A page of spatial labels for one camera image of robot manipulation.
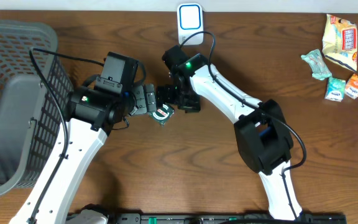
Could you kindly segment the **dark green round-label packet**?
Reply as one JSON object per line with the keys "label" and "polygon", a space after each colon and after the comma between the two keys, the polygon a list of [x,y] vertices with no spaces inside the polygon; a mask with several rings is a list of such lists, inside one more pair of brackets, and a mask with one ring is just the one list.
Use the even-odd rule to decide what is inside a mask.
{"label": "dark green round-label packet", "polygon": [[170,106],[163,104],[161,107],[158,107],[155,112],[149,114],[149,116],[159,125],[164,126],[165,123],[174,115],[175,110]]}

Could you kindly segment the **teal snack packet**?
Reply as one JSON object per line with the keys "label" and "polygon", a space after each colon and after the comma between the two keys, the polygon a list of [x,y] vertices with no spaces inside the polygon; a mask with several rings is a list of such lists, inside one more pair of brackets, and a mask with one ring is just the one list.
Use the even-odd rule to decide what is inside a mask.
{"label": "teal snack packet", "polygon": [[301,59],[310,66],[313,78],[317,80],[324,80],[332,77],[332,73],[326,66],[319,49],[312,50],[306,55],[301,55]]}

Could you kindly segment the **teal small snack box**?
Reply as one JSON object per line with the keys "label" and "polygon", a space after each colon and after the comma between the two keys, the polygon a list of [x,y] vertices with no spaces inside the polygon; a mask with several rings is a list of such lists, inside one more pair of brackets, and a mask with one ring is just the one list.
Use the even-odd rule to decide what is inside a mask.
{"label": "teal small snack box", "polygon": [[324,98],[326,100],[341,102],[344,99],[345,86],[345,80],[329,77]]}

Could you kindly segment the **yellow snack bag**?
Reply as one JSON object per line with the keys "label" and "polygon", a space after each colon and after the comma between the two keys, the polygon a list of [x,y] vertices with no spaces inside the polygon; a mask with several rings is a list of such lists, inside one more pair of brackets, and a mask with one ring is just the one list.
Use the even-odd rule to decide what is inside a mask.
{"label": "yellow snack bag", "polygon": [[357,25],[346,19],[326,14],[322,38],[323,55],[332,63],[352,72],[357,71]]}

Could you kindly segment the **orange small snack box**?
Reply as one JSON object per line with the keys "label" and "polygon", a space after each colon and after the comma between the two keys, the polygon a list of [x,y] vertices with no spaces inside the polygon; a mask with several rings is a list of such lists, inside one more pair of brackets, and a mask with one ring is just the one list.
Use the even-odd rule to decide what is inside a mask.
{"label": "orange small snack box", "polygon": [[345,85],[345,94],[352,99],[358,98],[358,75],[355,73],[348,79]]}

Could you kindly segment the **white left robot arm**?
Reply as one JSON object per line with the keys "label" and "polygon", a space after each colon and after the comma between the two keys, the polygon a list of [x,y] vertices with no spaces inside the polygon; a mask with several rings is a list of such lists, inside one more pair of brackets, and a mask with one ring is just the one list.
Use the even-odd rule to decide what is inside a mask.
{"label": "white left robot arm", "polygon": [[41,175],[11,223],[107,223],[108,215],[90,209],[69,217],[74,196],[114,124],[127,115],[154,112],[156,105],[152,84],[134,86],[121,95],[87,86],[72,92],[70,119],[60,125]]}

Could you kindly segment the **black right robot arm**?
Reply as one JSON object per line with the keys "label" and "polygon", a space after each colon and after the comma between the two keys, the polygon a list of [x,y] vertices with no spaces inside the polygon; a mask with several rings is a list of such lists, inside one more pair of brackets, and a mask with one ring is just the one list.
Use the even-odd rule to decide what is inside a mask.
{"label": "black right robot arm", "polygon": [[302,208],[292,185],[290,151],[297,133],[285,121],[274,100],[260,101],[225,79],[201,54],[189,57],[175,47],[162,61],[170,71],[171,85],[157,89],[160,101],[187,113],[201,110],[205,98],[233,124],[238,152],[246,166],[259,175],[274,219],[298,220]]}

